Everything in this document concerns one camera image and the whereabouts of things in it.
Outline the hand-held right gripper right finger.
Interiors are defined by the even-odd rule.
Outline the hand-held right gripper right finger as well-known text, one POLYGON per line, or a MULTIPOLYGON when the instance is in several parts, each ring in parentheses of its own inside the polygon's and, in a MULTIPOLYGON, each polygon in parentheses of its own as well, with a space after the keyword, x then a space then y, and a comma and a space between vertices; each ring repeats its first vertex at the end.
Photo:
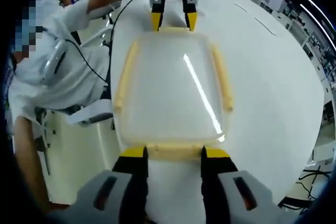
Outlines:
POLYGON ((202 148, 201 178, 206 223, 281 223, 271 191, 224 150, 202 148))

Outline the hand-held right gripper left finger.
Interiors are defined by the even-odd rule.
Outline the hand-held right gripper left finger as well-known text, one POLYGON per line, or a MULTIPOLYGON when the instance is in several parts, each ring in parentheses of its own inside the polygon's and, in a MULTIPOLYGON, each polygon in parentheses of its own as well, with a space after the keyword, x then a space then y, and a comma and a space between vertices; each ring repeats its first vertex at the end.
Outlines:
POLYGON ((112 170, 85 184, 76 200, 76 223, 144 223, 148 159, 146 146, 129 148, 112 170))

